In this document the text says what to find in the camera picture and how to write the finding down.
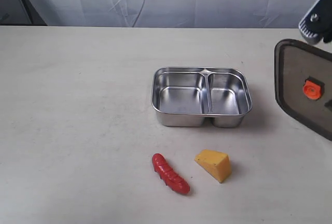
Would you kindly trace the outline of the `red toy sausage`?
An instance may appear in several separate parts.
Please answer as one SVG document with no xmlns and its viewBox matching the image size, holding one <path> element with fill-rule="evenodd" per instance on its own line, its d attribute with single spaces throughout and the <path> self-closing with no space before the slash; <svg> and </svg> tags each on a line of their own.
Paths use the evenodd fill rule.
<svg viewBox="0 0 332 224">
<path fill-rule="evenodd" d="M 152 156 L 152 164 L 154 171 L 173 191 L 182 195 L 187 195 L 190 192 L 188 182 L 173 170 L 162 154 L 154 154 Z"/>
</svg>

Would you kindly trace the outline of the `yellow toy cheese wedge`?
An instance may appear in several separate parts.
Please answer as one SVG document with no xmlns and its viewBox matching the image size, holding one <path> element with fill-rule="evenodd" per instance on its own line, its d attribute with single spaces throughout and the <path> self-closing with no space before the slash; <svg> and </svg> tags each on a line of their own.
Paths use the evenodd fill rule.
<svg viewBox="0 0 332 224">
<path fill-rule="evenodd" d="M 223 183 L 232 173 L 229 156 L 223 152 L 204 149 L 195 156 L 195 161 L 219 183 Z"/>
</svg>

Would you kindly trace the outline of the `dark transparent box lid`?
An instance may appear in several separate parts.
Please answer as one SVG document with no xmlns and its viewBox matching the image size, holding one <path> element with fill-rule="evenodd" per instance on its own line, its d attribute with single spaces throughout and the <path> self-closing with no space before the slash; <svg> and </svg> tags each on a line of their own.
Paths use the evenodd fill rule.
<svg viewBox="0 0 332 224">
<path fill-rule="evenodd" d="M 275 99 L 281 109 L 331 140 L 331 53 L 294 39 L 274 49 Z"/>
</svg>

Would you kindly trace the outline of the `stainless steel lunch box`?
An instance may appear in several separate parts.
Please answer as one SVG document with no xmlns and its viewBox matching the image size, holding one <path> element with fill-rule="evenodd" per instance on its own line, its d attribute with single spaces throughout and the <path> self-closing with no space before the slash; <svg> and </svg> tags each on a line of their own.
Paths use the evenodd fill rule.
<svg viewBox="0 0 332 224">
<path fill-rule="evenodd" d="M 160 124 L 236 128 L 252 110 L 244 75 L 234 68 L 164 67 L 153 77 L 151 104 Z"/>
</svg>

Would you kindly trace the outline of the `dark grey panel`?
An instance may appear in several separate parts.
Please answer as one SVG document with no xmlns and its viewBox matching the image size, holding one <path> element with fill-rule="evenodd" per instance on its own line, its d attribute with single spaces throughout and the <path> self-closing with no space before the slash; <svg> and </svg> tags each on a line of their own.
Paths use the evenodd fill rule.
<svg viewBox="0 0 332 224">
<path fill-rule="evenodd" d="M 1 0 L 1 25 L 46 26 L 29 0 Z"/>
</svg>

